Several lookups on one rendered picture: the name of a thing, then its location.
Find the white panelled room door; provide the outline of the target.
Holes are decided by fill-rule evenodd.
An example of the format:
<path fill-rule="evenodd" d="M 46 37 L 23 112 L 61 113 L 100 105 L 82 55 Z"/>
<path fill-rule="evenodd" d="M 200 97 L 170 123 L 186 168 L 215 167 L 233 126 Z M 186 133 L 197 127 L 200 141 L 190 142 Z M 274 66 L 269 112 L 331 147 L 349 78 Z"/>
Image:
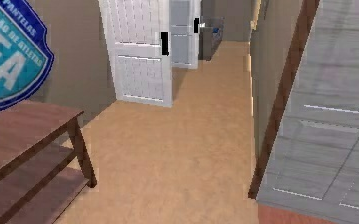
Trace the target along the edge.
<path fill-rule="evenodd" d="M 170 0 L 99 0 L 99 6 L 116 99 L 172 106 Z M 161 32 L 169 35 L 168 56 Z"/>
<path fill-rule="evenodd" d="M 197 69 L 199 33 L 193 32 L 200 19 L 201 0 L 170 0 L 171 62 L 173 67 Z"/>

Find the grey cabinet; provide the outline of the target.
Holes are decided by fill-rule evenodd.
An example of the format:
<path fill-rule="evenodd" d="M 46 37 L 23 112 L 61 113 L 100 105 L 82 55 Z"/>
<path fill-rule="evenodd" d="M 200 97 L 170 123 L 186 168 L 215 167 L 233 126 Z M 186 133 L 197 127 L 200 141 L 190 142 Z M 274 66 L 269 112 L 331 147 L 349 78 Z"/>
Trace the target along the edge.
<path fill-rule="evenodd" d="M 201 17 L 199 33 L 199 60 L 210 61 L 218 49 L 224 31 L 223 17 Z"/>

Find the grey panelled room door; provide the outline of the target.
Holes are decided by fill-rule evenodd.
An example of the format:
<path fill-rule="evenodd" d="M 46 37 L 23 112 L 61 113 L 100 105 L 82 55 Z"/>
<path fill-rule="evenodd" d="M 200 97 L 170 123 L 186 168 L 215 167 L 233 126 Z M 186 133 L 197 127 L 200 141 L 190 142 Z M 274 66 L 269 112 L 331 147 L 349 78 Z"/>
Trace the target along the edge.
<path fill-rule="evenodd" d="M 359 0 L 262 0 L 250 198 L 359 224 Z"/>

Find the brown wooden shelf table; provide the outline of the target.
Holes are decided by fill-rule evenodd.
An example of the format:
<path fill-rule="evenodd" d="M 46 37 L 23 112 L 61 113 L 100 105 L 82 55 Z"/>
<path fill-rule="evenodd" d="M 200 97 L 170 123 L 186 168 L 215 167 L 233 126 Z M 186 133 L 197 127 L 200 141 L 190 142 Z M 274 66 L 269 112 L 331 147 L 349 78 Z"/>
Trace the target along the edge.
<path fill-rule="evenodd" d="M 82 114 L 28 100 L 0 112 L 0 224 L 54 224 L 97 185 Z"/>

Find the blue shield wall sign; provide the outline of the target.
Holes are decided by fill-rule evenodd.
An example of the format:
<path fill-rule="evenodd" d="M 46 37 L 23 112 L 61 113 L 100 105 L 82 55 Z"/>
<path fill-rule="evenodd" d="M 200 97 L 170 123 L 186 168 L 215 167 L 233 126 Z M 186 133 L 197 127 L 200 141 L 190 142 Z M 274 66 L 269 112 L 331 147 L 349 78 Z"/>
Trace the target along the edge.
<path fill-rule="evenodd" d="M 46 35 L 27 0 L 0 0 L 0 111 L 28 99 L 45 82 L 54 62 Z"/>

